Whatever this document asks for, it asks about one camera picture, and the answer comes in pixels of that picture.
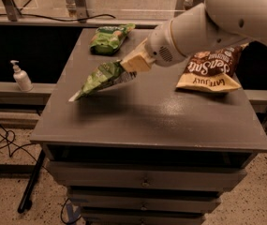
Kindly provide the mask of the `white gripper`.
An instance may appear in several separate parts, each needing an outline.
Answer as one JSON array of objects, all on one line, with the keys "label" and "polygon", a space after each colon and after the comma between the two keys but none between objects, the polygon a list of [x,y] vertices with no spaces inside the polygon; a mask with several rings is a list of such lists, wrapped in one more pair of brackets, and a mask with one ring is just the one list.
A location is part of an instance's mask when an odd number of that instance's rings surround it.
[{"label": "white gripper", "polygon": [[183,44],[184,23],[171,19],[158,25],[121,62],[127,72],[146,72],[153,63],[170,67],[187,59],[180,46]]}]

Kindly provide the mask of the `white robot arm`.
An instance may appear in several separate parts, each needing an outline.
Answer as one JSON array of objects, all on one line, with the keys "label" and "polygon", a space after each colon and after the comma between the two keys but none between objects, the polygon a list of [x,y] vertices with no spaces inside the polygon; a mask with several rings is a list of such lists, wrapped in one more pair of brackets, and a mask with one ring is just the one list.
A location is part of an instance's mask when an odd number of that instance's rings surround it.
[{"label": "white robot arm", "polygon": [[157,26],[121,66],[128,72],[166,68],[193,53],[252,40],[267,46],[267,0],[204,0]]}]

